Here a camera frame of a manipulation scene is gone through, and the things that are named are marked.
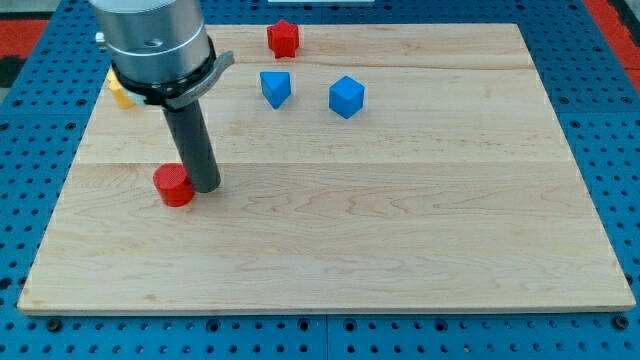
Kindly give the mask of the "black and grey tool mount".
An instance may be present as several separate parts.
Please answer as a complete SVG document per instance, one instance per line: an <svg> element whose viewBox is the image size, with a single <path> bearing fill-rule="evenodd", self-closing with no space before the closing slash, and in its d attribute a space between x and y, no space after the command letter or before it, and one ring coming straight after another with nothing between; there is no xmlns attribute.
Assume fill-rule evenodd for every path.
<svg viewBox="0 0 640 360"><path fill-rule="evenodd" d="M129 98L140 105L157 105L177 110L204 96L221 78L224 71L235 63L234 53L215 52L213 40L208 39L209 57L191 73L170 82L139 82L126 76L112 63L116 78L126 90Z"/></svg>

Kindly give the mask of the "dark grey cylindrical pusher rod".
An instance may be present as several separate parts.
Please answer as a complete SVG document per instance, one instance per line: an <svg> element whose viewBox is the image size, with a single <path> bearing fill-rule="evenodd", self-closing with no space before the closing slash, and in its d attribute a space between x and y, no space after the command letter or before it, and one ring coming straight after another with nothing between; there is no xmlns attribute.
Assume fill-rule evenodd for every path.
<svg viewBox="0 0 640 360"><path fill-rule="evenodd" d="M198 193L216 190L221 175L198 101L178 109L162 108L189 180Z"/></svg>

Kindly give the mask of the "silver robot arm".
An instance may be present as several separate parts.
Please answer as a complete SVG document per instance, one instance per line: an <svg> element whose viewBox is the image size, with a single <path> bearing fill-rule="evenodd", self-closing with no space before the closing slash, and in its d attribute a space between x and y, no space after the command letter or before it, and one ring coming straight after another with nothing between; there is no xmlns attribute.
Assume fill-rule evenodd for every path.
<svg viewBox="0 0 640 360"><path fill-rule="evenodd" d="M91 0L96 42L124 89L162 109L182 165L198 193L221 184L199 99L235 63L216 52L197 0Z"/></svg>

